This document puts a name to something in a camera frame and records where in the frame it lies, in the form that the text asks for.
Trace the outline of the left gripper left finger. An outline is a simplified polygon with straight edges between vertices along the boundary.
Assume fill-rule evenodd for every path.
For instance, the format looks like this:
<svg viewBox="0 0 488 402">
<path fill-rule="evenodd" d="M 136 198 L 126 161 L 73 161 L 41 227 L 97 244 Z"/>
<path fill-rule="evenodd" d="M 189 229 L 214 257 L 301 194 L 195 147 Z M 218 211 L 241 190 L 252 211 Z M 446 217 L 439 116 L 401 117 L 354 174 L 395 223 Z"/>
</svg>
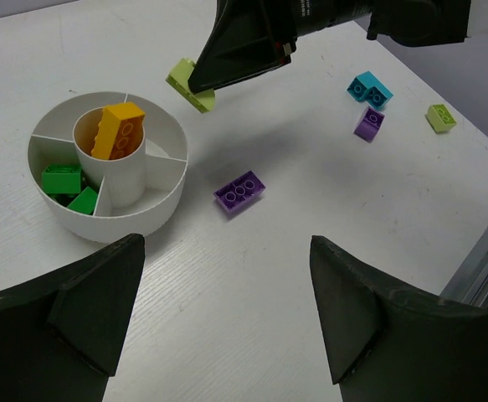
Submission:
<svg viewBox="0 0 488 402">
<path fill-rule="evenodd" d="M 103 400 L 144 261 L 144 237 L 129 234 L 0 291 L 0 401 Z"/>
</svg>

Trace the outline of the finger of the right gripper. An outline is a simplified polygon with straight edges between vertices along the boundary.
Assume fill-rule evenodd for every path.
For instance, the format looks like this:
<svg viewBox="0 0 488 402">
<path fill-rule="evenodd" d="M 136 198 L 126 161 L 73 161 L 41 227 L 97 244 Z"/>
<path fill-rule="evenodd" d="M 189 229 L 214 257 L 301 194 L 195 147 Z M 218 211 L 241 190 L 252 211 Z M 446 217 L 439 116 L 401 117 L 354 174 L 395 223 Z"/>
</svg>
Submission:
<svg viewBox="0 0 488 402">
<path fill-rule="evenodd" d="M 289 1 L 218 1 L 189 88 L 218 90 L 276 70 L 291 62 L 296 39 Z"/>
</svg>

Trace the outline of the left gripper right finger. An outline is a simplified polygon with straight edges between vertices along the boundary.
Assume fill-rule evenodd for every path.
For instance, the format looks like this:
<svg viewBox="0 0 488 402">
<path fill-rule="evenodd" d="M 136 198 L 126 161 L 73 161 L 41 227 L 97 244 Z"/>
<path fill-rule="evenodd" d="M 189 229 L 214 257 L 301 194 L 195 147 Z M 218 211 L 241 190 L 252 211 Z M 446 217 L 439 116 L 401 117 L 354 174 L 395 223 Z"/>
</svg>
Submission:
<svg viewBox="0 0 488 402">
<path fill-rule="evenodd" d="M 332 382 L 345 401 L 488 401 L 488 308 L 444 299 L 311 240 Z"/>
</svg>

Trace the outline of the cyan lego brick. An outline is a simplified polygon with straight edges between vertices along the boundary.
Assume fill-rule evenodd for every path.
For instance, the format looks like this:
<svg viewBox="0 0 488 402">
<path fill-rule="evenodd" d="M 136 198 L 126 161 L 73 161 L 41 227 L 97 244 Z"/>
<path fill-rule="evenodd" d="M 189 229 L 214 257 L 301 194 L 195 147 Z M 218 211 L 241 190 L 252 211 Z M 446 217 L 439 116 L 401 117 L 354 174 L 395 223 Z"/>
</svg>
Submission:
<svg viewBox="0 0 488 402">
<path fill-rule="evenodd" d="M 347 87 L 347 92 L 355 101 L 366 101 L 378 111 L 393 98 L 393 93 L 371 71 L 357 75 Z"/>
</svg>

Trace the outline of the dark green 2x2 lego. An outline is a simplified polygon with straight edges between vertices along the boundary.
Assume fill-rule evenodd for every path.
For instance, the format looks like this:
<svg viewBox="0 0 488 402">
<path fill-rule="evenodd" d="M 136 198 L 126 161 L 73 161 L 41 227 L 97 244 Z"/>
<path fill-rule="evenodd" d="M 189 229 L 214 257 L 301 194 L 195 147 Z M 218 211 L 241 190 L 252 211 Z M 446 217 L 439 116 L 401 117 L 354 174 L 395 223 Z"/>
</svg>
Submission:
<svg viewBox="0 0 488 402">
<path fill-rule="evenodd" d="M 91 187 L 86 187 L 77 197 L 75 197 L 67 209 L 80 214 L 92 215 L 98 199 L 98 193 Z"/>
</svg>

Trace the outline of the purple curved lego brick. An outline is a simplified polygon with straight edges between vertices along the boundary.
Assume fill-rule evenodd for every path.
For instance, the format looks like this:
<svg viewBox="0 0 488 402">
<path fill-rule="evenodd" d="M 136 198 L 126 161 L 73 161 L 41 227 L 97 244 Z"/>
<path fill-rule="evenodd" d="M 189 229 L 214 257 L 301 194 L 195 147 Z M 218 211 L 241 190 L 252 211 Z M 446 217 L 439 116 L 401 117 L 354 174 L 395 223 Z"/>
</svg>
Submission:
<svg viewBox="0 0 488 402">
<path fill-rule="evenodd" d="M 353 133 L 365 142 L 372 143 L 383 124 L 384 118 L 385 115 L 381 111 L 368 106 L 362 113 Z"/>
</svg>

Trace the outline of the purple 2x4 lego brick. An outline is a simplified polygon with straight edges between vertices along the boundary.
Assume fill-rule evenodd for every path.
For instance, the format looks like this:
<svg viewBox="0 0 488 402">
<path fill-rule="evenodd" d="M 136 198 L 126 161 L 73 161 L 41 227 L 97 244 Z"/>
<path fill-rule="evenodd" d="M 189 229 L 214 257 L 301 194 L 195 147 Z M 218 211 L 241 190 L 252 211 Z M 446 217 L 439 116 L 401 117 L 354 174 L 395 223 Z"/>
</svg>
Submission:
<svg viewBox="0 0 488 402">
<path fill-rule="evenodd" d="M 235 214 L 255 201 L 265 189 L 255 173 L 248 171 L 216 190 L 213 196 L 226 214 Z"/>
</svg>

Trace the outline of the orange 2x4 lego brick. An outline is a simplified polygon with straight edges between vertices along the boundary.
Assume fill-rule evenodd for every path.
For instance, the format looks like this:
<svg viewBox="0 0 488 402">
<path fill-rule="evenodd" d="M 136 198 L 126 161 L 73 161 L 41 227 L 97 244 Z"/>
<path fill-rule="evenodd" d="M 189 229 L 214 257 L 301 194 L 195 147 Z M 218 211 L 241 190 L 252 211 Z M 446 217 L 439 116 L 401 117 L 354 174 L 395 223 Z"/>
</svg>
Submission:
<svg viewBox="0 0 488 402">
<path fill-rule="evenodd" d="M 100 160 L 130 156 L 141 145 L 145 115 L 133 102 L 105 106 L 90 155 Z"/>
</svg>

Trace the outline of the green curved lego brick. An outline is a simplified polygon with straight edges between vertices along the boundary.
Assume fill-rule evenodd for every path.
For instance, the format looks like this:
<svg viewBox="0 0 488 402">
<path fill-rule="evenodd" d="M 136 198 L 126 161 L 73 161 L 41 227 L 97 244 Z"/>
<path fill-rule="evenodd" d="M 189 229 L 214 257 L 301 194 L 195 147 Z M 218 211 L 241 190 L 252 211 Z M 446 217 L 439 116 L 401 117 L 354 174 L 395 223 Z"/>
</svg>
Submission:
<svg viewBox="0 0 488 402">
<path fill-rule="evenodd" d="M 78 164 L 50 164 L 42 172 L 41 187 L 46 194 L 79 194 L 82 168 Z"/>
</svg>

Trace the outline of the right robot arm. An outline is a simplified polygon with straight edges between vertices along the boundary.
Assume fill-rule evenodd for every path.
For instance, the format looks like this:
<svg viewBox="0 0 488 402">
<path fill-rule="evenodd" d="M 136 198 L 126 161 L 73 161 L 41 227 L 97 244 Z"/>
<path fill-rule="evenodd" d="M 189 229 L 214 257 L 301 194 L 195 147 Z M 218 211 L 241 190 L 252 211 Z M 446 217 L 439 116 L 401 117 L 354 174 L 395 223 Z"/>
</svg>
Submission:
<svg viewBox="0 0 488 402">
<path fill-rule="evenodd" d="M 291 62 L 299 37 L 369 16 L 367 39 L 406 47 L 456 44 L 467 37 L 470 2 L 429 0 L 228 0 L 188 79 L 192 93 L 218 90 Z"/>
</svg>

